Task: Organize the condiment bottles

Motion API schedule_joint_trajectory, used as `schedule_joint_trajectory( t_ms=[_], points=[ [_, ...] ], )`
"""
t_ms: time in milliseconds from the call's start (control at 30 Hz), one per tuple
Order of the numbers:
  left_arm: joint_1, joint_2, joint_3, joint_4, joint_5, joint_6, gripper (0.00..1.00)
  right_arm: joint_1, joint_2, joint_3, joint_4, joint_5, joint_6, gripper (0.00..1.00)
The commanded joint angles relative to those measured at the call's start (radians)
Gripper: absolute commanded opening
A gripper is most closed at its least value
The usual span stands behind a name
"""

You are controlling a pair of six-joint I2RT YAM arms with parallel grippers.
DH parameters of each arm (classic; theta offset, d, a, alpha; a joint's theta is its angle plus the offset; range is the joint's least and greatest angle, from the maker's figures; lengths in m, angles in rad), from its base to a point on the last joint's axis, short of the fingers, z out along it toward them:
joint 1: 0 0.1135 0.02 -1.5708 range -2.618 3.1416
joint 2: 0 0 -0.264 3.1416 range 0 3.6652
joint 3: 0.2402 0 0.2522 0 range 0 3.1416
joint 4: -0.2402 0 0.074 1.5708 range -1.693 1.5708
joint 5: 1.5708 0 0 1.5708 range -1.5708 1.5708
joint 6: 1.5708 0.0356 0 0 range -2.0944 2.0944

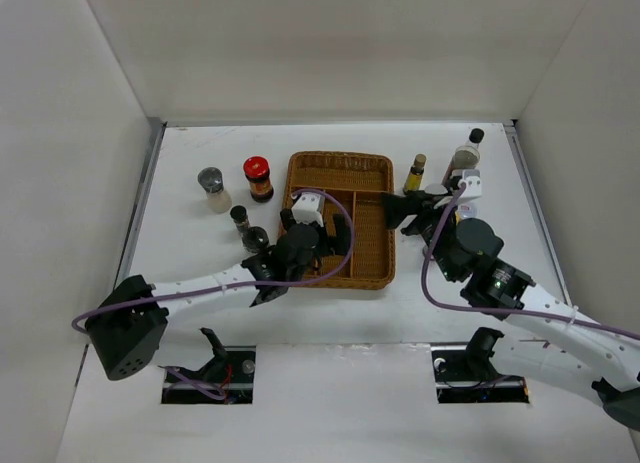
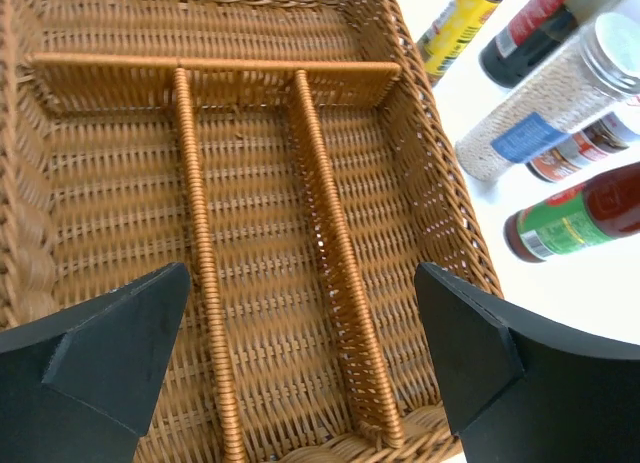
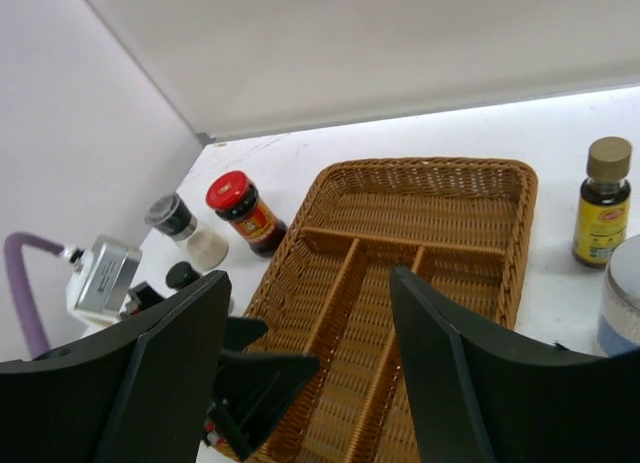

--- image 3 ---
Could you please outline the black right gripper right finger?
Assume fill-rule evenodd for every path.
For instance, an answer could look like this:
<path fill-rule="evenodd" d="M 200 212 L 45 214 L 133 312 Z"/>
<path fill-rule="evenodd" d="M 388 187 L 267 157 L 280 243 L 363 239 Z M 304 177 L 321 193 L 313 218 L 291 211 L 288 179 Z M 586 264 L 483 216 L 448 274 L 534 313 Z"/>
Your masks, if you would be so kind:
<path fill-rule="evenodd" d="M 546 344 L 450 300 L 405 267 L 390 277 L 424 462 L 635 462 L 639 355 Z"/>

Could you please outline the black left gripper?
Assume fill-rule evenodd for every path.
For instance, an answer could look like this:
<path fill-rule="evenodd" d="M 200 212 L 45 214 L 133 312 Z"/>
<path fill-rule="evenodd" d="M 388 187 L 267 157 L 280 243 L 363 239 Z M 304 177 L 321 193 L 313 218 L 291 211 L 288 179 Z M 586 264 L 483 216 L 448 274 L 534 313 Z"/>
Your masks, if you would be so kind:
<path fill-rule="evenodd" d="M 146 281 L 131 287 L 127 296 L 119 312 L 121 321 L 165 300 Z M 213 383 L 213 431 L 241 461 L 267 441 L 320 369 L 314 355 L 239 352 L 267 332 L 260 318 L 229 316 Z"/>

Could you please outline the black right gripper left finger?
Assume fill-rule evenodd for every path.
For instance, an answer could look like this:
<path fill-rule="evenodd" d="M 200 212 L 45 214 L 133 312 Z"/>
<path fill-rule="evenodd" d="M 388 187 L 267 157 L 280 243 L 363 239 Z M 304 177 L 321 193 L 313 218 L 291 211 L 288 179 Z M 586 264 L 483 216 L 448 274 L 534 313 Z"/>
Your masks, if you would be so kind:
<path fill-rule="evenodd" d="M 195 461 L 230 292 L 214 271 L 105 330 L 2 363 L 2 461 Z"/>

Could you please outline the silver lid white pepper jar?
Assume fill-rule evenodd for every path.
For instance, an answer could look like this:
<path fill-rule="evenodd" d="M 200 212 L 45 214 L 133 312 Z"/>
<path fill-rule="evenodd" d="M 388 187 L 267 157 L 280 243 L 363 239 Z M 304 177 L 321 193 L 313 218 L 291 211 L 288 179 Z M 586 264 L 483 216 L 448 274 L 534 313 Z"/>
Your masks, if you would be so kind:
<path fill-rule="evenodd" d="M 607 357 L 639 349 L 639 236 L 621 243 L 605 269 L 596 333 Z"/>

